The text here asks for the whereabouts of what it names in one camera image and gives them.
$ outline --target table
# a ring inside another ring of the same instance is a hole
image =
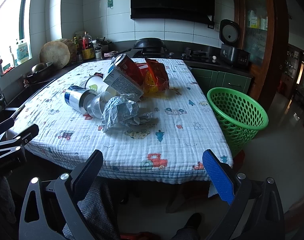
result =
[[[145,62],[142,58],[133,59]],[[152,112],[148,123],[118,124],[106,133],[100,120],[83,115],[64,101],[64,92],[110,61],[84,63],[44,88],[25,104],[8,138],[33,123],[39,135],[26,145],[33,154],[73,169],[98,149],[104,163],[100,176],[180,184],[209,180],[202,154],[211,149],[219,160],[233,163],[231,152],[205,95],[182,60],[157,59],[166,66],[170,90],[143,96],[140,109]]]

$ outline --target glass cabinet door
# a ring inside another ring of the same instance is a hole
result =
[[[245,0],[245,38],[243,49],[251,54],[250,61],[261,66],[267,37],[266,0]]]

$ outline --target plaid pants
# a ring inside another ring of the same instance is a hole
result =
[[[117,225],[117,205],[120,202],[118,192],[121,185],[109,184],[108,179],[97,177],[84,200],[78,206],[89,227],[98,239],[120,240]],[[63,234],[68,239],[75,239],[66,224]],[[194,228],[182,228],[172,240],[199,240],[200,236]]]

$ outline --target black shoe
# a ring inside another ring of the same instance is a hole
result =
[[[185,224],[185,228],[194,228],[197,230],[201,224],[202,216],[200,213],[194,213]]]

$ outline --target green basket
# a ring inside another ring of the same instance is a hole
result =
[[[236,156],[259,130],[268,125],[265,110],[254,99],[229,88],[212,88],[207,93],[232,156]]]

